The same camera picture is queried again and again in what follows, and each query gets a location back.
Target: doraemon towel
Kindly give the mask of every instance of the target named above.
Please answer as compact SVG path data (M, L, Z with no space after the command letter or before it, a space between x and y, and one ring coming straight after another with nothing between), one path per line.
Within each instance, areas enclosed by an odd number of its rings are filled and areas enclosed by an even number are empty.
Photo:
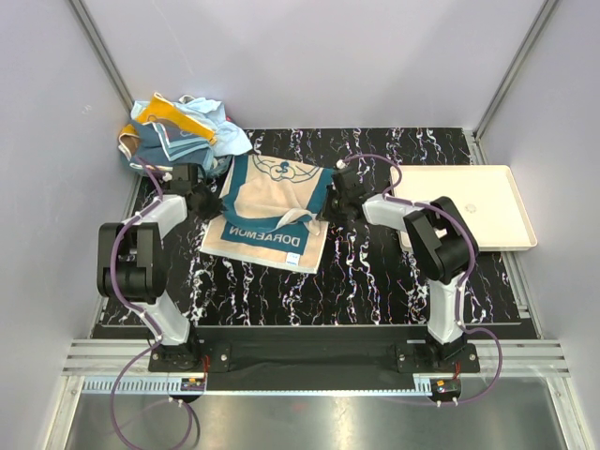
M316 273L327 222L316 220L330 169L260 155L236 157L201 251L295 272Z

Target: gray wall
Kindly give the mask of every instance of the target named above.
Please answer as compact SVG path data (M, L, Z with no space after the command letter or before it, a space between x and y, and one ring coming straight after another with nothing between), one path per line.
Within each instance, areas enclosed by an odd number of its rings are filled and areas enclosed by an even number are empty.
M98 226L132 177L115 135L127 114L63 0L0 12L0 441L41 448L70 341L89 332Z
M474 128L542 0L86 0L135 98L246 128Z
M591 426L600 414L599 20L598 2L562 2L483 139L490 162L517 179L539 240L521 255L526 276Z

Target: white plastic tray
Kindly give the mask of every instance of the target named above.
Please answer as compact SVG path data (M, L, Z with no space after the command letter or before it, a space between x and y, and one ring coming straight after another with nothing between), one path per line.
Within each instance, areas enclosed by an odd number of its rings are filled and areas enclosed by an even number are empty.
M481 251L526 250L537 245L532 224L507 166L401 166L394 195L413 201L452 199ZM391 181L398 173L391 169ZM411 249L400 233L402 248Z

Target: blue towel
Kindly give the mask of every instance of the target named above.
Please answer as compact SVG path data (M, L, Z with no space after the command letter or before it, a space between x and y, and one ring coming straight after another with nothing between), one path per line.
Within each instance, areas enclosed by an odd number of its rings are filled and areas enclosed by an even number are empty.
M140 124L132 120L130 123L140 137L139 148L160 147L169 161L175 161L191 152L210 146L205 138L187 133L168 120L158 119L156 122L147 124Z
M211 170L213 168L213 155L210 149L197 150L195 152L190 153L189 155L184 155L177 159L174 163L169 161L167 157L165 157L164 152L161 147L158 148L144 148L140 147L135 154L136 157L140 157L142 160L147 162L149 165L157 167L159 170L164 172L169 172L174 164L196 164L198 166L202 166L202 168L206 171ZM125 155L122 154L123 160L126 164L141 175L146 175L143 167L139 164L135 157L132 160L128 160Z

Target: purple cable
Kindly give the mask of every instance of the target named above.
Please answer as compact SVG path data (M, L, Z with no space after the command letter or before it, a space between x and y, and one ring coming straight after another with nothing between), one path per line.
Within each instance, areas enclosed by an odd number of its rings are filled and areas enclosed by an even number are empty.
M119 437L121 442L124 443L128 448L133 449L133 450L143 450L143 449L141 447L138 447L137 445L134 445L133 443L131 443L128 440L128 438L125 437L125 435L121 431L121 428L119 427L119 424L116 421L116 415L114 412L114 397L115 397L115 393L116 393L116 388L119 385L119 383L121 382L121 379L123 378L123 376L131 368L131 366L133 366L136 362L138 362L143 356L145 356L148 353L150 353L151 351L153 351L156 347L158 347L158 345L159 345L158 342L155 342L151 347L148 347L143 352L141 352L140 354L135 356L131 361L129 361L125 365L125 367L123 367L123 369L121 369L121 372L116 377L116 380L114 381L114 385L112 386L112 389L111 389L110 403L111 403L112 428L114 428L114 432ZM186 443L186 441L189 438L189 434L191 433L193 411L191 410L191 407L186 402L181 402L180 404L183 405L187 411L187 418L188 418L187 430L186 430L186 434L184 435L183 439L175 447L172 447L171 450L177 450L177 449L181 448Z
M152 203L150 203L148 206L146 206L140 212L140 216L141 217L146 216L150 211L152 211L153 209L155 209L159 204L160 204L160 202L152 202ZM119 233L114 238L114 245L112 246L112 252L111 252L110 275L111 275L112 289L114 290L114 295L116 296L116 298L118 298L119 301L126 308L133 309L134 311L142 314L143 313L143 308L139 307L137 305L133 305L131 302L129 302L125 298L125 296L121 292L121 289L119 288L119 283L117 282L117 279L116 279L116 260L117 260L118 254L119 254L119 246L121 244L121 241L125 237L125 233L127 233L128 230L133 226L133 224L135 222L137 222L139 219L140 218L136 216L136 217L132 217L130 220L128 220L127 223L123 226L123 228L121 228L121 230L119 231ZM156 323L156 321L152 318L152 316L145 315L144 318L150 323L150 325L152 326L152 328L155 329L156 333L159 336L162 335L162 330L158 326L158 323Z
M135 414L133 417L131 417L127 421L119 424L119 429L121 429L121 431L123 431L123 428L128 427L132 423L136 422L137 420L142 418L146 413L148 413L150 410L154 410L157 406L164 405L164 404L170 403L170 402L171 401L168 398L164 398L162 400L155 401L154 403L150 403L148 406L144 407L143 410L141 410L140 412ZM111 436L113 434L116 434L116 432L114 431L114 428L102 433L103 436Z
M391 195L388 195L388 192L391 191L393 188L395 188L397 185L400 184L400 181L402 180L402 170L400 169L400 166L398 164L396 164L394 161L392 161L391 159L387 158L387 157L382 157L380 155L373 155L373 154L364 154L364 155L353 155L351 157L347 157L345 159L343 159L344 163L350 162L354 159L359 159L359 158L375 158L375 159L379 159L382 161L387 162L388 164L390 164L392 167L394 167L398 174L399 174L399 178L398 181L386 188L382 195L383 195L383 199L392 203L399 203L399 204L404 204L404 205L414 205L418 208L425 208L428 209L430 211L433 211L434 213L440 215L441 217L447 219L460 233L460 235L462 236L462 238L465 240L465 242L467 243L467 249L469 250L469 266L467 267L467 270L465 271L465 274L460 278L460 280L458 281L458 288L457 288L457 295L456 295L456 307L455 307L455 318L457 323L459 323L459 327L460 329L468 334L468 335L473 335L475 333L485 333L487 334L496 344L496 347L498 349L498 368L496 369L496 373L494 374L494 378L492 379L491 383L487 386L486 389L484 389L482 392L480 392L479 394L477 394L474 397L471 398L467 398L466 400L462 400L460 401L460 404L463 403L472 403L480 398L482 398L484 395L486 395L491 389L492 387L494 387L494 385L496 384L496 382L500 379L500 374L503 370L503 349L502 346L500 344L500 341L498 340L498 338L496 337L496 335L489 331L488 329L484 328L484 327L477 327L474 328L472 330L468 330L467 327L465 326L464 322L462 321L461 317L460 317L460 293L461 290L464 289L465 283L467 282L467 279L469 279L469 276L471 275L471 273L473 272L473 269L475 267L475 249L473 247L473 243L471 242L471 240L469 239L469 235L467 234L467 232L465 231L465 229L460 225L460 223L453 218L452 216L450 216L448 213L446 213L445 211L441 210L440 208L433 206L429 203L423 203L423 202L411 202L410 200L405 200L405 199L399 199L398 197L393 197ZM409 402L409 401L400 401L400 403L406 403L406 404L412 404L412 405L418 405L418 406L425 406L423 403L416 403L416 402ZM432 405L432 406L437 406L434 403L428 403L427 405ZM451 404L449 403L442 403L442 405L444 406L451 406Z
M138 161L140 161L140 164L142 164L143 170L146 172L148 177L150 177L150 179L152 180L152 184L154 185L155 189L157 190L158 197L162 201L162 196L163 196L162 187L160 187L160 184L158 183L157 178L152 174L152 171L150 171L149 164L144 159L141 159L140 157L135 157L135 158Z

